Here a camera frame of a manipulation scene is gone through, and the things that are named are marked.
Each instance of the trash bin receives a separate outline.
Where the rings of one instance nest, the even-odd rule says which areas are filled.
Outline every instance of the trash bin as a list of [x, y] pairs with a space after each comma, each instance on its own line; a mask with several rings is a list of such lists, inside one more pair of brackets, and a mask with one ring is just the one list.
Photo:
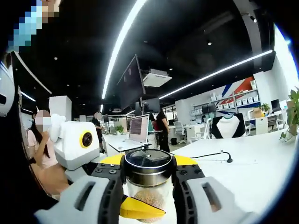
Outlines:
[[175, 146], [177, 144], [177, 138], [170, 139], [171, 145]]

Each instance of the ceiling light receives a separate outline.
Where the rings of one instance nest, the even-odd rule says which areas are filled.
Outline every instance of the ceiling light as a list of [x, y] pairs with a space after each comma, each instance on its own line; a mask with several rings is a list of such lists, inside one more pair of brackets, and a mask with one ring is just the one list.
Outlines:
[[22, 109], [25, 110], [25, 111], [28, 111], [28, 112], [32, 113], [32, 111], [26, 110], [26, 109], [24, 109], [24, 108], [22, 108]]
[[129, 115], [129, 114], [131, 114], [131, 113], [133, 113], [133, 112], [135, 112], [135, 110], [133, 110], [133, 111], [131, 111], [131, 112], [127, 113], [126, 115]]
[[36, 102], [35, 99], [33, 99], [32, 97], [28, 96], [26, 93], [24, 93], [24, 92], [21, 91], [21, 94], [22, 94], [23, 96], [26, 96], [28, 99], [31, 99], [33, 102]]
[[121, 45], [128, 33], [128, 30], [131, 28], [131, 25], [134, 21], [134, 19], [136, 18], [137, 14], [139, 13], [140, 9], [142, 8], [142, 6], [145, 4], [146, 0], [137, 0], [136, 3], [134, 4], [133, 8], [131, 9], [131, 12], [129, 13], [125, 23], [123, 24], [122, 28], [121, 28], [121, 32], [116, 40], [111, 58], [110, 58], [110, 62], [108, 65], [108, 69], [107, 69], [107, 74], [106, 74], [106, 78], [105, 78], [105, 83], [104, 83], [104, 87], [103, 87], [103, 93], [102, 93], [102, 99], [105, 99], [106, 96], [106, 91], [108, 88], [108, 84], [109, 84], [109, 79], [112, 73], [112, 69], [114, 67], [117, 55], [120, 51]]
[[262, 56], [267, 55], [267, 54], [270, 54], [270, 53], [272, 53], [272, 52], [273, 52], [273, 50], [268, 50], [268, 51], [263, 52], [263, 53], [261, 53], [261, 54], [259, 54], [259, 55], [250, 57], [250, 58], [248, 58], [248, 59], [246, 59], [246, 60], [243, 60], [243, 61], [238, 62], [238, 63], [236, 63], [236, 64], [230, 65], [230, 66], [228, 66], [228, 67], [226, 67], [226, 68], [224, 68], [224, 69], [221, 69], [221, 70], [219, 70], [219, 71], [217, 71], [217, 72], [214, 72], [214, 73], [212, 73], [212, 74], [210, 74], [210, 75], [207, 75], [207, 76], [205, 76], [205, 77], [203, 77], [203, 78], [200, 78], [200, 79], [198, 79], [198, 80], [196, 80], [196, 81], [194, 81], [194, 82], [192, 82], [192, 83], [190, 83], [190, 84], [188, 84], [188, 85], [185, 85], [185, 86], [183, 86], [183, 87], [181, 87], [181, 88], [179, 88], [179, 89], [177, 89], [177, 90], [174, 90], [174, 91], [172, 91], [172, 92], [170, 92], [170, 93], [167, 93], [167, 94], [165, 94], [164, 96], [161, 96], [159, 99], [163, 99], [163, 98], [165, 98], [165, 97], [167, 97], [167, 96], [170, 96], [170, 95], [172, 95], [172, 94], [174, 94], [174, 93], [176, 93], [176, 92], [179, 92], [179, 91], [181, 91], [181, 90], [183, 90], [183, 89], [185, 89], [185, 88], [187, 88], [187, 87], [189, 87], [189, 86], [192, 86], [192, 85], [194, 85], [194, 84], [196, 84], [196, 83], [199, 83], [199, 82], [201, 82], [201, 81], [204, 81], [204, 80], [206, 80], [206, 79], [208, 79], [208, 78], [210, 78], [210, 77], [213, 77], [213, 76], [215, 76], [215, 75], [218, 75], [218, 74], [220, 74], [220, 73], [222, 73], [222, 72], [224, 72], [224, 71], [227, 71], [227, 70], [229, 70], [229, 69], [232, 69], [232, 68], [234, 68], [234, 67], [237, 67], [237, 66], [239, 66], [239, 65], [241, 65], [241, 64], [244, 64], [244, 63], [246, 63], [246, 62], [250, 62], [250, 61], [252, 61], [252, 60], [254, 60], [254, 59], [256, 59], [256, 58], [262, 57]]

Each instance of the jar lid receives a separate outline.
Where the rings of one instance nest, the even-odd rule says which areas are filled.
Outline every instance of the jar lid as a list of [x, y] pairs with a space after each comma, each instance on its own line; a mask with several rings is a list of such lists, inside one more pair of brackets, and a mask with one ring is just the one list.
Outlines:
[[157, 186], [171, 175], [172, 156], [162, 150], [138, 150], [125, 155], [125, 173], [138, 186]]

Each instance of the yellow robot part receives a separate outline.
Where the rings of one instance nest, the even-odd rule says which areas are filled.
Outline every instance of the yellow robot part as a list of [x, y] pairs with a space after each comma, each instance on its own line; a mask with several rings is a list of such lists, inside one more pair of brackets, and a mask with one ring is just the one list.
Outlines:
[[146, 204], [132, 197], [127, 197], [121, 204], [120, 216], [132, 219], [163, 217], [165, 211]]

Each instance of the laptop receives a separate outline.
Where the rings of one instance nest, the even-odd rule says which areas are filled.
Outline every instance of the laptop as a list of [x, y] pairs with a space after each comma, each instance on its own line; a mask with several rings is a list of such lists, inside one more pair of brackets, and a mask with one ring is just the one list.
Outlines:
[[141, 148], [148, 144], [149, 114], [134, 117], [130, 122], [129, 139], [114, 141], [109, 145], [118, 152]]

